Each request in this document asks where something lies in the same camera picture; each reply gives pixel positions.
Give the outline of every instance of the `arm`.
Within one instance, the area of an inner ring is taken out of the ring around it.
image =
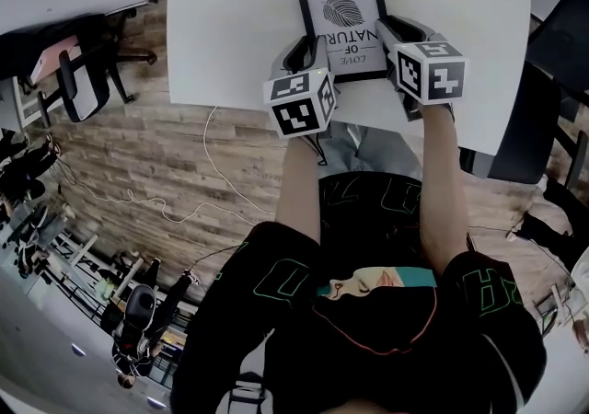
[[[317,154],[299,138],[288,142],[275,221],[319,242]]]
[[[452,115],[444,107],[430,106],[422,107],[422,116],[420,234],[425,257],[441,275],[455,256],[468,250],[468,209]]]
[[[454,334],[463,338],[456,358],[461,375],[455,380],[461,402],[468,412],[514,414],[534,393],[547,357],[511,268],[467,252],[450,262],[439,283],[454,313]]]

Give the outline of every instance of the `framed print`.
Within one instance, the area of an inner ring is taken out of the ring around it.
[[[335,82],[386,77],[387,57],[375,22],[387,16],[385,0],[299,0],[311,39],[325,35]]]

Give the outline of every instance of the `office chair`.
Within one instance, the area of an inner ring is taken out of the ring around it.
[[[136,55],[119,54],[119,43],[122,38],[125,18],[134,17],[135,14],[134,10],[122,14],[119,23],[114,28],[109,27],[103,17],[92,20],[92,23],[86,24],[75,34],[82,54],[70,59],[67,51],[60,53],[60,68],[56,72],[58,89],[48,97],[45,97],[42,92],[37,95],[41,118],[46,128],[51,125],[48,108],[59,98],[63,100],[65,111],[72,122],[87,120],[100,111],[110,98],[108,75],[121,95],[122,101],[124,103],[134,101],[133,95],[127,95],[125,92],[117,64],[126,62],[153,64],[157,61],[153,52]],[[74,102],[77,95],[75,71],[83,66],[87,69],[88,78],[97,100],[96,106],[90,112],[80,112]]]
[[[589,88],[589,0],[560,0],[530,35],[525,59],[514,109],[488,177],[538,183],[556,139],[572,159],[565,181],[571,189],[583,169],[589,138],[580,131],[575,142],[558,119],[567,98],[589,107],[584,93]],[[460,165],[468,173],[474,157],[473,151],[461,150]]]

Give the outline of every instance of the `hand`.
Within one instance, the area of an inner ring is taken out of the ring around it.
[[[451,104],[422,105],[422,103],[419,103],[419,105],[424,121],[447,121],[447,119],[450,119],[454,123],[454,113],[451,110]]]

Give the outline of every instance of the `white table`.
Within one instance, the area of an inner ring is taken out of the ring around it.
[[[386,0],[387,11],[443,33],[471,60],[467,98],[456,105],[460,145],[495,155],[525,56],[530,0]],[[271,63],[305,34],[298,0],[168,0],[173,103],[263,109]],[[423,135],[407,122],[387,80],[339,84],[334,120]]]

